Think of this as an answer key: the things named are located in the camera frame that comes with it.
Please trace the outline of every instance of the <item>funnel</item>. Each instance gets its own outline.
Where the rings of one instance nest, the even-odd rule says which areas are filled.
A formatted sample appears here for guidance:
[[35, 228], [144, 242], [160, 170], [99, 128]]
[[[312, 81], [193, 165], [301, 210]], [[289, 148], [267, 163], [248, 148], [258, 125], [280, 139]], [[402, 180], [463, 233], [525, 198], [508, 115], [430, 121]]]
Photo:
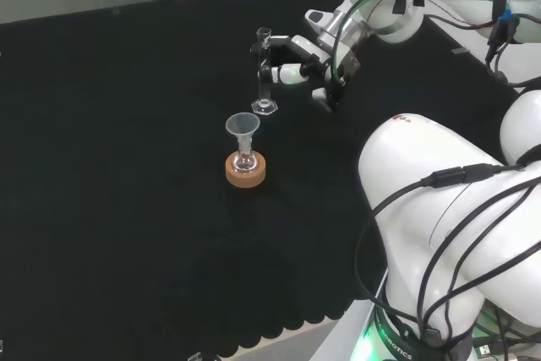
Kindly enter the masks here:
[[252, 136], [260, 127], [253, 113], [237, 113], [226, 121], [226, 130], [237, 137], [238, 151], [226, 160], [227, 180], [239, 188], [253, 188], [265, 179], [265, 158], [252, 151]]

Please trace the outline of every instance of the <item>black cable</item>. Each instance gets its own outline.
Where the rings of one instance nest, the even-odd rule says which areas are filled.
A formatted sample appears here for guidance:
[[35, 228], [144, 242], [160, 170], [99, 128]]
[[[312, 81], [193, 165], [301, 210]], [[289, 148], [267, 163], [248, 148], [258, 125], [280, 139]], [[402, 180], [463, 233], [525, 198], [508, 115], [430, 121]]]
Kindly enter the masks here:
[[483, 204], [478, 206], [468, 216], [466, 216], [466, 218], [464, 218], [464, 220], [462, 220], [458, 224], [458, 226], [456, 226], [451, 231], [451, 233], [445, 238], [443, 243], [439, 246], [439, 248], [434, 253], [434, 256], [430, 260], [430, 262], [429, 262], [429, 264], [428, 264], [428, 266], [426, 268], [426, 271], [424, 272], [423, 279], [421, 281], [421, 286], [419, 288], [419, 296], [418, 296], [418, 301], [417, 301], [417, 319], [418, 319], [418, 327], [419, 327], [419, 331], [421, 333], [421, 337], [424, 336], [425, 326], [428, 324], [429, 317], [432, 315], [432, 313], [434, 313], [434, 311], [438, 307], [440, 307], [442, 304], [444, 304], [447, 300], [449, 300], [451, 298], [454, 298], [456, 295], [458, 295], [458, 294], [460, 294], [462, 292], [466, 292], [469, 289], [469, 288], [464, 289], [464, 287], [468, 287], [468, 286], [476, 287], [477, 285], [475, 285], [475, 284], [472, 285], [473, 282], [478, 282], [480, 280], [483, 280], [483, 278], [485, 278], [486, 276], [493, 275], [496, 272], [496, 270], [502, 269], [502, 267], [504, 266], [504, 265], [501, 265], [500, 267], [496, 268], [495, 270], [492, 270], [491, 272], [488, 272], [484, 276], [481, 276], [481, 277], [479, 277], [479, 278], [477, 278], [477, 279], [475, 279], [475, 280], [473, 280], [473, 281], [471, 281], [469, 283], [466, 283], [465, 285], [462, 285], [461, 287], [459, 287], [458, 289], [452, 291], [451, 293], [448, 293], [443, 298], [436, 301], [436, 304], [438, 304], [437, 306], [436, 306], [436, 304], [433, 304], [432, 307], [430, 307], [429, 311], [427, 311], [427, 313], [425, 315], [423, 315], [424, 297], [426, 295], [426, 289], [427, 289], [427, 286], [429, 284], [430, 275], [432, 274], [432, 271], [434, 270], [438, 260], [441, 258], [441, 256], [443, 255], [443, 253], [445, 252], [447, 247], [449, 247], [451, 245], [452, 241], [456, 238], [456, 236], [458, 236], [458, 234], [462, 230], [464, 230], [464, 228], [466, 228], [466, 226], [470, 222], [472, 222], [481, 213], [486, 211], [490, 206], [494, 205], [495, 203], [499, 202], [500, 200], [503, 200], [507, 196], [515, 194], [516, 192], [519, 192], [519, 191], [524, 190], [526, 188], [536, 186], [539, 183], [541, 183], [541, 177], [534, 178], [534, 179], [531, 179], [531, 180], [523, 182], [523, 183], [519, 183], [518, 185], [515, 185], [515, 186], [513, 186], [511, 188], [508, 188], [508, 189], [504, 190], [503, 192], [500, 192], [496, 196], [493, 196], [492, 198], [490, 198], [489, 200], [487, 200], [486, 202], [484, 202]]
[[496, 278], [498, 275], [503, 274], [504, 272], [510, 270], [514, 266], [520, 264], [524, 260], [527, 260], [532, 255], [536, 254], [539, 250], [541, 250], [541, 241], [538, 241], [535, 243], [532, 247], [527, 249], [526, 251], [520, 253], [515, 258], [507, 261], [506, 263], [497, 266], [492, 271], [487, 272], [486, 274], [475, 278], [474, 280], [465, 283], [461, 287], [458, 287], [457, 289], [453, 290], [448, 295], [445, 295], [444, 297], [438, 299], [430, 308], [426, 311], [426, 314], [424, 316], [423, 323], [426, 325], [426, 321], [430, 318], [430, 316], [443, 304], [445, 304], [446, 301], [455, 298], [456, 296], [465, 293], [466, 291], [469, 291], [470, 289], [473, 289], [482, 283], [485, 283], [487, 281], [490, 281], [493, 278]]
[[501, 324], [500, 309], [495, 305], [496, 320], [498, 320], [498, 328], [500, 329], [501, 342], [504, 345], [504, 359], [509, 361], [509, 346], [507, 346], [507, 339], [505, 338], [504, 326]]
[[507, 342], [509, 347], [516, 346], [517, 344], [541, 344], [541, 331], [533, 333], [531, 336], [527, 336], [526, 338], [510, 339]]
[[[492, 316], [488, 315], [487, 313], [482, 311], [481, 314], [484, 315], [485, 317], [489, 318], [492, 322], [497, 323], [496, 319], [494, 319]], [[511, 334], [513, 334], [513, 335], [515, 335], [517, 337], [520, 337], [520, 338], [524, 338], [524, 339], [530, 338], [530, 336], [527, 336], [526, 334], [521, 333], [520, 331], [517, 331], [517, 330], [512, 329], [510, 327], [508, 327], [506, 329], [506, 331], [509, 331]]]
[[[467, 257], [472, 253], [472, 251], [489, 235], [489, 233], [495, 229], [496, 226], [498, 226], [502, 221], [504, 221], [512, 212], [514, 212], [520, 205], [524, 203], [524, 201], [532, 194], [535, 187], [529, 188], [526, 193], [513, 205], [511, 206], [504, 214], [502, 214], [500, 217], [498, 217], [496, 220], [494, 220], [490, 226], [484, 229], [484, 231], [479, 234], [479, 236], [473, 241], [473, 243], [464, 251], [464, 254], [462, 254], [462, 257], [458, 260], [455, 266], [455, 270], [453, 272], [453, 277], [451, 278], [451, 283], [449, 284], [449, 289], [447, 290], [447, 294], [451, 293], [453, 288], [456, 284], [456, 279], [458, 279], [458, 274], [460, 272], [460, 269], [462, 268], [462, 265], [466, 261]], [[445, 320], [449, 320], [449, 310], [451, 307], [451, 303], [449, 301], [445, 302]], [[447, 338], [447, 341], [445, 344], [450, 340], [452, 335], [449, 335]]]
[[541, 25], [541, 19], [538, 17], [532, 16], [531, 14], [516, 13], [515, 15], [520, 19], [531, 20], [533, 23], [537, 23], [538, 25]]
[[486, 23], [482, 23], [481, 25], [459, 25], [458, 23], [455, 23], [452, 20], [445, 19], [445, 18], [443, 18], [441, 16], [438, 16], [436, 14], [425, 14], [425, 16], [430, 17], [431, 19], [441, 20], [441, 21], [447, 23], [448, 25], [452, 25], [453, 27], [456, 27], [457, 29], [461, 29], [461, 30], [487, 29], [487, 28], [491, 27], [492, 25], [494, 25], [494, 21], [488, 21]]
[[475, 328], [477, 328], [478, 330], [481, 330], [484, 334], [490, 337], [496, 336], [496, 333], [494, 333], [493, 331], [491, 331], [490, 329], [486, 328], [484, 325], [481, 325], [479, 323], [475, 323]]
[[375, 220], [375, 218], [391, 203], [395, 202], [396, 200], [400, 199], [405, 194], [409, 194], [410, 192], [414, 191], [415, 189], [422, 188], [423, 184], [421, 181], [412, 183], [411, 185], [408, 185], [405, 188], [400, 189], [399, 191], [395, 192], [391, 196], [389, 196], [387, 199], [385, 199], [383, 202], [381, 202], [377, 207], [371, 212], [370, 218], [368, 221], [364, 222], [364, 224], [361, 226], [361, 233], [359, 235], [359, 238], [357, 240], [357, 243], [355, 244], [355, 253], [353, 254], [353, 268], [354, 268], [354, 274], [355, 274], [355, 280], [357, 281], [358, 287], [361, 291], [361, 293], [366, 297], [368, 300], [370, 300], [372, 303], [376, 304], [377, 306], [380, 306], [382, 309], [384, 309], [386, 312], [391, 313], [392, 315], [396, 315], [399, 317], [402, 317], [403, 319], [410, 320], [413, 323], [417, 322], [417, 319], [415, 317], [408, 315], [398, 309], [394, 309], [379, 298], [375, 297], [369, 290], [364, 286], [363, 281], [361, 280], [361, 277], [359, 276], [358, 272], [358, 253], [360, 250], [361, 242], [363, 241], [364, 234], [369, 229], [370, 225], [372, 224], [372, 221]]
[[[357, 0], [350, 8], [349, 8], [349, 11], [346, 13], [346, 16], [348, 16], [350, 14], [350, 12], [352, 10], [356, 10], [358, 8], [358, 6], [363, 3], [365, 0]], [[342, 38], [342, 32], [344, 31], [344, 26], [346, 24], [346, 22], [348, 21], [349, 19], [344, 19], [341, 23], [340, 23], [340, 27], [338, 28], [338, 32], [336, 33], [336, 41], [335, 41], [335, 45], [332, 47], [332, 59], [331, 59], [331, 77], [334, 79], [334, 74], [332, 73], [332, 71], [334, 70], [334, 67], [336, 66], [336, 54], [338, 53], [338, 44], [340, 43], [340, 39]]]
[[386, 198], [377, 207], [375, 207], [373, 211], [371, 211], [370, 218], [361, 226], [361, 232], [360, 232], [358, 241], [355, 245], [355, 252], [353, 254], [353, 268], [354, 268], [355, 279], [357, 281], [360, 291], [374, 304], [387, 310], [389, 313], [392, 313], [396, 316], [400, 316], [406, 320], [417, 322], [417, 319], [415, 317], [408, 315], [404, 312], [401, 312], [400, 310], [393, 309], [391, 306], [389, 306], [388, 304], [385, 304], [383, 301], [375, 297], [368, 290], [368, 288], [364, 286], [363, 281], [360, 278], [360, 275], [358, 272], [358, 253], [360, 250], [360, 245], [363, 240], [364, 234], [366, 233], [366, 231], [372, 224], [372, 221], [375, 221], [375, 218], [388, 205], [400, 199], [405, 194], [408, 194], [414, 191], [415, 189], [419, 189], [423, 187], [432, 187], [434, 189], [439, 189], [439, 188], [445, 188], [452, 185], [458, 185], [461, 183], [480, 182], [485, 179], [491, 178], [496, 174], [499, 174], [505, 171], [515, 171], [517, 169], [522, 169], [522, 166], [512, 165], [512, 166], [504, 167], [504, 166], [491, 165], [491, 164], [476, 164], [476, 165], [469, 165], [465, 167], [455, 167], [455, 168], [444, 169], [442, 171], [433, 172], [428, 177], [423, 178], [416, 183], [412, 183], [400, 189], [399, 191], [395, 192], [388, 198]]
[[496, 64], [495, 64], [495, 73], [496, 75], [499, 73], [500, 71], [500, 58], [501, 58], [501, 55], [504, 53], [504, 51], [506, 50], [506, 48], [509, 46], [509, 44], [511, 43], [511, 40], [507, 40], [505, 42], [505, 44], [502, 46], [502, 48], [498, 51], [497, 53], [497, 57], [496, 57]]

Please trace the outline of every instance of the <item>white robotic arm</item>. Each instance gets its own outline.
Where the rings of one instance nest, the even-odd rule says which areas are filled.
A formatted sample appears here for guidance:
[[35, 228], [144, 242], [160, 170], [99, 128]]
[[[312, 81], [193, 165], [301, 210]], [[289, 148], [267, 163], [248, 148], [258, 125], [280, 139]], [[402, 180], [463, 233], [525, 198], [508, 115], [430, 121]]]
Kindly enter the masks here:
[[[404, 13], [393, 14], [395, 1], [345, 0], [334, 13], [317, 10], [306, 13], [305, 19], [318, 34], [317, 46], [321, 50], [318, 52], [320, 66], [317, 72], [326, 82], [325, 89], [314, 92], [314, 98], [330, 105], [337, 103], [332, 93], [342, 87], [359, 68], [355, 54], [369, 36], [376, 35], [383, 41], [400, 43], [418, 31], [424, 17], [423, 8], [415, 6], [413, 0], [407, 0]], [[494, 0], [439, 1], [459, 14], [467, 25], [474, 26], [474, 29], [479, 25], [476, 29], [479, 34], [491, 37], [495, 22]], [[506, 0], [505, 4], [512, 14], [527, 14], [541, 19], [541, 0]], [[516, 41], [541, 42], [539, 23], [521, 19], [515, 28], [512, 38]], [[306, 52], [314, 50], [313, 43], [298, 43], [301, 42], [301, 49]], [[291, 77], [290, 68], [300, 73], [302, 67], [287, 67], [285, 77]], [[277, 70], [273, 78], [281, 78], [281, 71]], [[538, 161], [522, 172], [509, 172], [482, 183], [420, 189], [400, 199], [378, 216], [389, 264], [386, 293], [389, 304], [395, 309], [410, 315], [417, 313], [423, 275], [434, 252], [479, 203], [509, 186], [541, 177], [541, 90], [522, 96], [511, 107], [502, 123], [500, 138], [505, 158], [510, 164], [535, 154]], [[402, 114], [376, 130], [363, 149], [358, 168], [369, 202], [376, 207], [400, 188], [428, 176], [432, 171], [479, 163], [499, 165], [494, 158], [449, 129], [417, 115]], [[432, 272], [422, 312], [446, 294], [454, 268], [467, 246], [481, 235], [490, 222], [516, 203], [522, 194], [524, 192], [513, 194], [491, 206], [460, 233]], [[512, 216], [504, 219], [467, 258], [456, 287], [474, 280], [541, 241], [540, 201], [541, 188], [533, 189], [525, 203]], [[452, 333], [447, 328], [443, 308], [433, 313], [429, 324], [444, 339], [465, 334], [477, 319], [486, 298], [519, 320], [541, 327], [541, 254], [534, 254], [490, 282], [453, 298], [449, 311]], [[409, 324], [419, 334], [416, 324], [408, 320], [402, 322]], [[370, 330], [378, 336], [376, 325], [372, 325]], [[380, 359], [396, 357], [387, 351], [389, 347], [381, 340], [375, 339], [373, 345]], [[406, 357], [408, 354], [404, 356], [403, 351], [400, 354], [403, 359], [412, 359]], [[468, 361], [475, 359], [477, 357], [472, 353]]]
[[[305, 19], [318, 34], [317, 47], [329, 55], [327, 61], [321, 61], [327, 65], [325, 72], [316, 73], [325, 79], [326, 85], [325, 89], [314, 92], [315, 99], [325, 102], [331, 108], [335, 107], [339, 96], [332, 94], [342, 92], [341, 87], [359, 69], [360, 64], [356, 59], [356, 53], [368, 37], [376, 35], [383, 41], [400, 43], [408, 40], [418, 31], [423, 22], [424, 8], [415, 6], [413, 0], [407, 0], [404, 13], [393, 14], [395, 1], [345, 0], [334, 13], [309, 10], [305, 14]], [[492, 32], [490, 22], [494, 22], [494, 0], [437, 1], [456, 12], [467, 25], [484, 25], [483, 28], [478, 29], [478, 33], [487, 38], [490, 37]], [[353, 11], [352, 6], [356, 4], [356, 10]], [[514, 14], [528, 14], [541, 19], [541, 0], [507, 0], [506, 6]], [[336, 44], [340, 28], [342, 28], [341, 40]], [[516, 29], [514, 40], [521, 43], [541, 42], [541, 30], [538, 24], [522, 19]], [[310, 52], [314, 44], [309, 41], [306, 44], [307, 51]], [[305, 73], [297, 77], [307, 80], [308, 75]]]

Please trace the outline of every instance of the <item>black table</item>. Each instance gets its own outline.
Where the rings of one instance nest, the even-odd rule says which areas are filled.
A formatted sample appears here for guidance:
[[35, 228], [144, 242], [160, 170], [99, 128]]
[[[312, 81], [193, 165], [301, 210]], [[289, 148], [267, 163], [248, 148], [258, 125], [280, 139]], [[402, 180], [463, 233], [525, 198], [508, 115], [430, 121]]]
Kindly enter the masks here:
[[[268, 178], [225, 181], [224, 123], [256, 97], [260, 26], [313, 38], [342, 0], [176, 0], [0, 27], [0, 338], [7, 360], [229, 356], [358, 298], [352, 249], [368, 212], [356, 160], [415, 112], [500, 158], [515, 99], [435, 25], [372, 39], [336, 116], [309, 86], [276, 93], [254, 146]], [[374, 232], [360, 263], [385, 257]]]

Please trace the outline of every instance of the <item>glass funnel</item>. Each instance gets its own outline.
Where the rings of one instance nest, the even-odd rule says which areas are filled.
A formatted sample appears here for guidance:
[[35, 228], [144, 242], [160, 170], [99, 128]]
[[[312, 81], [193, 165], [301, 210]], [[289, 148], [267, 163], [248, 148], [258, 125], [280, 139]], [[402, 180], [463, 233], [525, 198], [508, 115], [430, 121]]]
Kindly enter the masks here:
[[260, 123], [260, 118], [253, 113], [237, 113], [226, 121], [226, 130], [238, 140], [238, 151], [232, 162], [236, 171], [250, 172], [257, 168], [258, 159], [252, 151], [252, 135]]

